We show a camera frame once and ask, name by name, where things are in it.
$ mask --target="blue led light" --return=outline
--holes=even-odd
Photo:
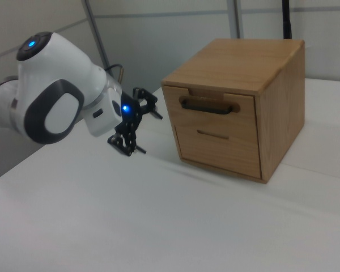
[[[129,113],[130,110],[131,110],[131,108],[130,108],[129,106],[124,105],[124,106],[122,107],[122,111],[125,112],[125,113]]]

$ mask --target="black handle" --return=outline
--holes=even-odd
[[[227,104],[190,99],[184,99],[181,102],[181,106],[183,109],[191,109],[193,111],[209,112],[215,114],[229,114],[233,110],[232,106]]]

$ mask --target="wooden box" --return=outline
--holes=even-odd
[[[161,86],[182,161],[267,183],[304,125],[301,40],[217,39]]]

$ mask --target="white table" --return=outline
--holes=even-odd
[[[0,271],[340,271],[340,82],[307,80],[305,126],[267,185],[180,162],[155,94],[146,155],[81,121],[0,178]]]

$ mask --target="black cable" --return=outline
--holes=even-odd
[[[282,16],[283,16],[283,38],[292,39],[289,0],[282,0]]]
[[[106,68],[104,70],[106,72],[108,72],[109,70],[111,70],[112,68],[115,68],[115,67],[119,67],[120,68],[120,74],[118,76],[117,81],[121,84],[122,78],[124,77],[124,67],[121,64],[117,63],[117,64],[114,64],[114,65],[111,65],[110,67],[108,67],[108,68]]]

